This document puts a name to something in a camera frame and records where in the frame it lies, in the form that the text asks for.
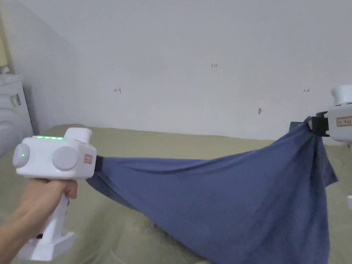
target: white plastic device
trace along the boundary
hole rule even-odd
[[[56,180],[87,179],[93,176],[96,149],[89,144],[92,131],[71,127],[65,136],[33,136],[17,145],[13,155],[16,172],[26,178]],[[50,261],[70,249],[74,233],[63,234],[68,198],[63,195],[47,221],[43,237],[31,239],[19,252],[19,258]]]
[[[348,142],[352,150],[352,84],[336,87],[331,94],[334,105],[324,114],[329,124],[326,134],[336,141]],[[347,205],[352,210],[352,195],[347,197]]]

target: white wall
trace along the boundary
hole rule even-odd
[[[40,130],[277,139],[352,83],[351,0],[21,0],[0,10]]]

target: red label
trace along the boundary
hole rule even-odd
[[[93,163],[93,156],[85,154],[84,163],[92,164]]]
[[[352,117],[340,117],[336,119],[337,126],[352,126]]]

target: mattress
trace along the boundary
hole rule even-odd
[[[44,135],[63,136],[78,125],[55,126]],[[265,147],[270,140],[236,139],[90,127],[98,154],[115,157],[212,159]],[[327,188],[330,264],[351,263],[352,154],[347,146],[327,146],[339,182]],[[0,222],[15,209],[25,180],[12,167],[13,151],[0,159]],[[85,181],[67,209],[65,228],[75,232],[74,246],[53,263],[158,264],[197,263],[204,259],[169,237],[144,215],[106,198]],[[16,259],[13,263],[25,263]]]

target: white cabinet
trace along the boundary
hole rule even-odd
[[[0,75],[0,157],[33,135],[22,76]]]

